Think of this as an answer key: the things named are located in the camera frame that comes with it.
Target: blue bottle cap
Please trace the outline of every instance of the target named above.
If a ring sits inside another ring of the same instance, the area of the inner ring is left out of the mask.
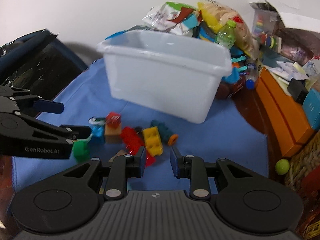
[[[247,89],[254,89],[254,81],[252,79],[247,79],[245,82]]]

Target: black bag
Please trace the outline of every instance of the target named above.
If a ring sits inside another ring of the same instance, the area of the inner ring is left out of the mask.
[[[31,90],[52,100],[88,66],[48,30],[27,34],[0,48],[0,85]],[[36,111],[28,112],[31,116]]]

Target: red lego brick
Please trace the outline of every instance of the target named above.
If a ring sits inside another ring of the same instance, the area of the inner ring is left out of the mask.
[[[137,132],[128,126],[123,128],[120,137],[126,145],[128,153],[131,155],[136,155],[139,148],[145,146],[143,140],[137,135]],[[155,161],[156,159],[147,151],[146,166],[153,164]]]
[[[110,112],[106,117],[106,124],[110,128],[117,129],[121,124],[121,115],[115,112]]]

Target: blue tablecloth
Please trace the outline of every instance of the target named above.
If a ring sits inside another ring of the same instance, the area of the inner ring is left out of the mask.
[[[268,151],[265,135],[252,128],[238,113],[231,99],[214,100],[207,119],[202,124],[192,124],[183,119],[138,106],[110,95],[108,79],[103,60],[94,62],[79,75],[55,99],[65,105],[62,114],[42,113],[39,119],[54,124],[88,125],[92,116],[106,116],[110,111],[122,115],[122,126],[149,127],[151,120],[164,121],[179,134],[176,146],[182,155],[193,154],[206,162],[215,162],[225,157],[261,175],[268,176]],[[92,157],[109,160],[121,144],[89,144]],[[73,165],[69,160],[45,160],[13,157],[13,186],[16,191],[63,171]],[[156,157],[156,163],[145,169],[143,178],[128,180],[132,189],[172,190],[189,189],[188,179],[176,179],[172,174],[169,147]],[[212,192],[216,193],[213,179]]]

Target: brown floor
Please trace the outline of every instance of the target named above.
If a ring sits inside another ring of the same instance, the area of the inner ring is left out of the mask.
[[[269,154],[269,178],[282,182],[281,176],[275,173],[276,162],[281,159],[280,148],[270,120],[255,90],[243,89],[233,98],[239,113],[256,130],[268,135],[268,154]],[[12,190],[12,163],[10,156],[2,156],[0,162],[3,162],[2,176],[0,173],[0,220],[6,226],[7,233],[15,235],[18,228],[12,217],[7,217],[6,209],[13,196]]]

